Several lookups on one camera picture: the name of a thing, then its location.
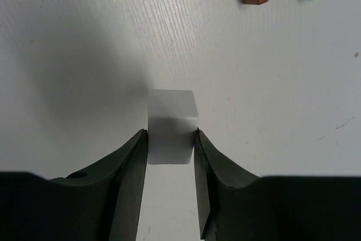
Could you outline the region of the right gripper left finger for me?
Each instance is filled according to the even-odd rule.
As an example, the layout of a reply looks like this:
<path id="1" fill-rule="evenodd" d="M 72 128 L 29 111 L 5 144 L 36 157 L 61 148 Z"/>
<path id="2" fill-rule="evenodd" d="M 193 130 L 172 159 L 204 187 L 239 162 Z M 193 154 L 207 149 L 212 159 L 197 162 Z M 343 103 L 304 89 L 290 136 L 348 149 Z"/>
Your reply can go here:
<path id="1" fill-rule="evenodd" d="M 135 240 L 148 134 L 69 176 L 1 173 L 2 240 Z"/>

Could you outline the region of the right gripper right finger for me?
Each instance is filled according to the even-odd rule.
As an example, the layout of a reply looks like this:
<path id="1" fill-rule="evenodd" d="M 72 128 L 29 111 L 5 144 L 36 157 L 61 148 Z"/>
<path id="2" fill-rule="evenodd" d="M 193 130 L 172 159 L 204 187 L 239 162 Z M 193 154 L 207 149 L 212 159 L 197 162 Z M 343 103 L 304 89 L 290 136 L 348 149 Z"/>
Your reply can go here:
<path id="1" fill-rule="evenodd" d="M 195 133 L 201 240 L 359 240 L 359 177 L 258 177 Z"/>

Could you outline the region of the white cube block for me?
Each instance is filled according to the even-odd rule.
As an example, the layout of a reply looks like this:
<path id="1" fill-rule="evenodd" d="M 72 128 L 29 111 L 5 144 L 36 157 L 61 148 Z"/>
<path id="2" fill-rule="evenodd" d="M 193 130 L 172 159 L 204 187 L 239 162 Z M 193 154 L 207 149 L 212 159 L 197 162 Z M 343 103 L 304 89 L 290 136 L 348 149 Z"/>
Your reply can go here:
<path id="1" fill-rule="evenodd" d="M 148 98 L 147 163 L 189 164 L 198 124 L 193 91 L 151 90 Z"/>

